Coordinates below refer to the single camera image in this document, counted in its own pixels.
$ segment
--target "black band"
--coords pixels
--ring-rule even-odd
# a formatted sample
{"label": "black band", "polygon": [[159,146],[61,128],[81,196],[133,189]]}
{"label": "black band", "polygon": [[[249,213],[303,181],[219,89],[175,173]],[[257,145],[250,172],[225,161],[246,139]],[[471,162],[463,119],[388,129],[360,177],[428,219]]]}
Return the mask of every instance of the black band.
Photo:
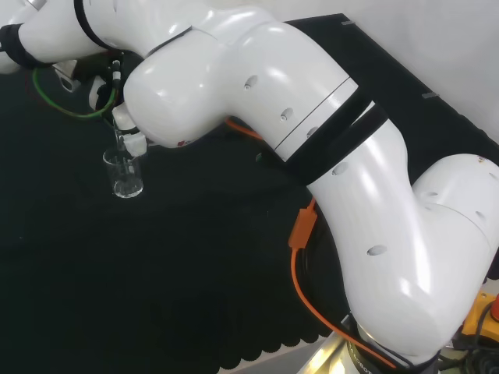
{"label": "black band", "polygon": [[130,130],[119,130],[122,135],[135,135],[140,132],[140,130],[137,127],[134,127],[133,129]]}
{"label": "black band", "polygon": [[2,50],[17,65],[21,65],[26,69],[45,68],[52,65],[39,62],[24,49],[24,46],[19,39],[19,28],[22,25],[22,23],[17,25],[6,25],[0,29],[0,44],[2,45]]}
{"label": "black band", "polygon": [[187,30],[181,32],[179,35],[175,35],[172,39],[168,39],[166,42],[159,44],[156,48],[153,48],[153,50],[147,54],[147,57],[151,56],[154,52],[162,49],[166,44],[170,44],[171,42],[176,41],[177,39],[179,39],[180,37],[183,37],[185,34],[187,34],[188,32],[190,32],[192,30],[193,30],[193,27],[191,26]]}
{"label": "black band", "polygon": [[331,170],[378,130],[388,116],[374,105],[362,118],[370,99],[357,90],[285,163],[304,185]]}
{"label": "black band", "polygon": [[85,8],[83,7],[83,0],[74,0],[76,18],[80,24],[83,32],[99,47],[103,47],[109,51],[119,51],[119,49],[108,46],[103,42],[90,27],[87,16],[85,15]]}

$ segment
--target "green cable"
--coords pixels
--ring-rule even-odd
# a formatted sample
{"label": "green cable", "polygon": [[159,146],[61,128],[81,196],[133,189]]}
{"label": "green cable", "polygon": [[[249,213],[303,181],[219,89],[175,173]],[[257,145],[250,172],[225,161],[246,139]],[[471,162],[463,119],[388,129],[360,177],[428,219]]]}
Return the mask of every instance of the green cable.
{"label": "green cable", "polygon": [[78,113],[74,113],[72,111],[68,111],[64,109],[63,107],[60,107],[57,105],[54,101],[51,100],[50,97],[47,96],[47,94],[41,89],[40,84],[38,82],[38,69],[33,70],[33,85],[34,88],[36,88],[38,94],[41,96],[44,101],[50,105],[52,108],[60,111],[61,113],[64,113],[65,115],[69,115],[73,118],[78,118],[78,119],[92,119],[96,117],[102,116],[115,102],[116,98],[116,89],[113,88],[111,92],[111,96],[109,97],[108,103],[99,111],[95,111],[94,113],[90,113],[88,115],[81,115]]}

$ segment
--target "clear glass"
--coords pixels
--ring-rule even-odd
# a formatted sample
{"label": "clear glass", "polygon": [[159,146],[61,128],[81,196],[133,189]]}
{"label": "clear glass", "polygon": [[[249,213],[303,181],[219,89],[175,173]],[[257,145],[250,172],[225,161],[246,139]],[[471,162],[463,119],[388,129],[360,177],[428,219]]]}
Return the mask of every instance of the clear glass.
{"label": "clear glass", "polygon": [[103,159],[108,169],[112,191],[117,197],[130,199],[142,192],[143,182],[137,157],[113,148],[104,152]]}

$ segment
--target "black table surface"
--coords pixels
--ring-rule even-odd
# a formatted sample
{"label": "black table surface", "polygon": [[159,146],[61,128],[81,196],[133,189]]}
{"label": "black table surface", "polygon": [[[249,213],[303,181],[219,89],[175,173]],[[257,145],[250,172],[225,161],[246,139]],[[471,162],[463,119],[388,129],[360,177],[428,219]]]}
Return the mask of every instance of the black table surface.
{"label": "black table surface", "polygon": [[[499,164],[484,132],[439,97],[424,100],[431,89],[346,20],[291,24],[384,107],[412,182],[455,153]],[[257,163],[256,140],[221,127],[186,148],[153,147],[143,195],[124,201],[102,164],[109,128],[41,105],[23,73],[0,82],[1,372],[216,373],[327,334],[289,272],[288,236],[310,194]],[[49,72],[42,83],[68,108],[87,100]],[[308,291],[337,323],[348,306],[324,222],[312,244]]]}

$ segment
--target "robotic arm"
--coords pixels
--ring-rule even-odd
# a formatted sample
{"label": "robotic arm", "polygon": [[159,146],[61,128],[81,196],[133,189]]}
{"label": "robotic arm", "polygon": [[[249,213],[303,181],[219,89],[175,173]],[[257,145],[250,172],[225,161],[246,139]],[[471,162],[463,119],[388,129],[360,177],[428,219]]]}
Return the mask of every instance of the robotic arm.
{"label": "robotic arm", "polygon": [[364,340],[418,365],[451,339],[499,246],[495,164],[447,157],[411,187],[404,139],[383,109],[315,42],[256,7],[49,0],[37,12],[4,0],[9,12],[4,24],[25,23],[0,31],[0,72],[137,53],[117,122],[180,147],[241,118],[316,197]]}

